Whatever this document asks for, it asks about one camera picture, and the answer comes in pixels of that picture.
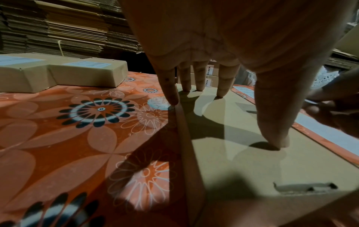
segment floral tablecloth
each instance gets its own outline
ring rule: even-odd
[[[0,227],[187,226],[175,112],[156,75],[0,93]]]

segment human hand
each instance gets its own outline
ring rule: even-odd
[[[359,67],[345,72],[322,88],[309,92],[304,110],[319,123],[359,138]]]
[[[230,89],[239,63],[257,74],[258,126],[276,147],[288,131],[314,77],[325,63],[356,0],[120,0],[124,14],[152,63],[167,100],[178,103],[174,68],[197,90],[205,65],[220,63],[217,95]]]

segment white paper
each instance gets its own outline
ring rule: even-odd
[[[0,66],[15,65],[15,64],[36,62],[36,61],[43,61],[43,59],[22,58],[22,57],[0,55]]]
[[[207,75],[211,76],[213,74],[214,65],[207,65]]]
[[[211,87],[211,81],[212,81],[212,79],[206,78],[205,86],[206,86],[206,87]]]
[[[240,86],[234,86],[234,88],[243,92],[249,97],[254,98],[254,91],[252,91],[251,89]],[[298,114],[295,122],[320,135],[324,139],[329,140],[330,142],[359,156],[359,139],[349,136],[348,134],[345,134],[340,130],[328,127],[326,125],[322,125],[313,118],[302,113]]]
[[[93,61],[77,61],[77,62],[66,63],[62,65],[80,66],[80,67],[88,67],[88,68],[104,68],[111,64],[102,63],[102,62],[93,62]]]

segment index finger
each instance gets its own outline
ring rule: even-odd
[[[347,71],[322,88],[309,92],[307,98],[315,101],[329,101],[345,98],[359,92],[359,67]]]

